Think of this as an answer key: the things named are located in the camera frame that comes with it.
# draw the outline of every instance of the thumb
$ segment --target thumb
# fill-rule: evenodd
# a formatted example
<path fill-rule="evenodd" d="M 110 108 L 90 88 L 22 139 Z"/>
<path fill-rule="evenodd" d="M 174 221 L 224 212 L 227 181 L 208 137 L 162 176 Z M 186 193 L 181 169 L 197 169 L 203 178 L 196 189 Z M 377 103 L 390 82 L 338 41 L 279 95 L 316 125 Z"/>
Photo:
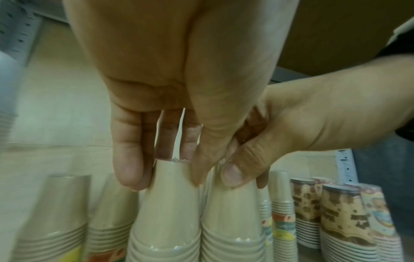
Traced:
<path fill-rule="evenodd" d="M 228 186 L 240 186 L 265 174 L 282 156 L 296 151 L 292 132 L 271 122 L 257 137 L 242 145 L 226 161 L 221 177 Z"/>
<path fill-rule="evenodd" d="M 203 127 L 191 162 L 192 178 L 197 185 L 204 183 L 210 169 L 225 157 L 235 131 Z"/>

